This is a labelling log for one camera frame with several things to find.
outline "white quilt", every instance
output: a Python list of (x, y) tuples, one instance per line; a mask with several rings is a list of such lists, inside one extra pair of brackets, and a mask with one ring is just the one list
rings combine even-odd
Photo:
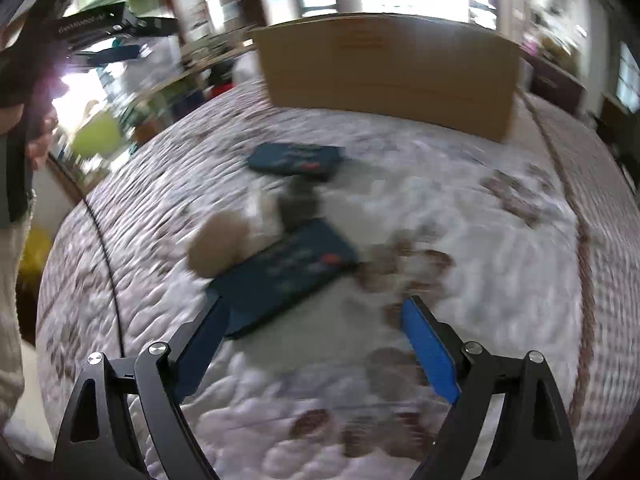
[[(244, 210), (259, 178), (265, 193), (282, 183), (244, 167), (260, 142), (343, 146), (351, 160), (322, 187), (323, 213), (364, 260), (372, 244), (395, 240), (394, 272), (337, 280), (220, 347), (182, 409), (221, 478), (411, 476), (448, 405), (394, 326), (403, 293), (421, 294), (463, 340), (495, 354), (541, 351), (568, 407), (581, 321), (575, 216), (520, 101), (516, 116), (510, 141), (495, 144), (413, 121), (273, 108), (251, 82), (169, 128), (92, 194), (117, 268), (127, 355), (168, 340), (201, 307), (207, 281), (184, 256), (207, 216)], [(54, 434), (86, 356), (117, 356), (113, 323), (79, 206), (40, 293), (40, 381)], [(481, 470), (499, 407), (495, 399), (468, 478)], [(164, 478), (139, 400), (130, 408), (149, 472)]]

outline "blue gripper pad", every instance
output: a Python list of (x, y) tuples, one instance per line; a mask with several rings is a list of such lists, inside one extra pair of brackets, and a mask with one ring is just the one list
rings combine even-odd
[(460, 396), (456, 369), (449, 352), (411, 298), (402, 304), (402, 330), (436, 393), (451, 404)]

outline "bed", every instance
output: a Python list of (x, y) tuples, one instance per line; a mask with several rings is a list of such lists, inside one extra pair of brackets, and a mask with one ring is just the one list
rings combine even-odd
[[(247, 338), (226, 341), (182, 410), (223, 479), (407, 479), (448, 406), (397, 326), (418, 293), (462, 339), (522, 357), (541, 351), (568, 410), (580, 478), (640, 397), (640, 218), (593, 130), (516, 96), (496, 144), (432, 124), (271, 106), (251, 80), (142, 148), (90, 195), (110, 250), (127, 356), (193, 319), (208, 281), (186, 265), (213, 213), (256, 215), (282, 180), (244, 166), (266, 140), (343, 146), (322, 211), (360, 251), (395, 250), (391, 272), (344, 277)], [(254, 218), (258, 236), (265, 208)], [(44, 271), (36, 349), (52, 434), (86, 357), (118, 357), (114, 307), (82, 205)], [(479, 473), (499, 416), (488, 412), (467, 469)], [(149, 473), (164, 478), (139, 401), (130, 411)]]

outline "brown box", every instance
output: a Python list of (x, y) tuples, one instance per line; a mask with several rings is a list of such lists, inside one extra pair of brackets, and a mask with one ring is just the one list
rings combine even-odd
[(390, 115), (501, 140), (519, 47), (475, 25), (333, 14), (254, 31), (276, 106)]

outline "green object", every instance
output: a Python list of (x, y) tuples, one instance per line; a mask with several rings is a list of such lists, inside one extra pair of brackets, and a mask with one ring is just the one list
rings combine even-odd
[(107, 158), (122, 147), (126, 140), (120, 133), (118, 121), (108, 110), (95, 114), (76, 133), (71, 150), (82, 158), (95, 155)]

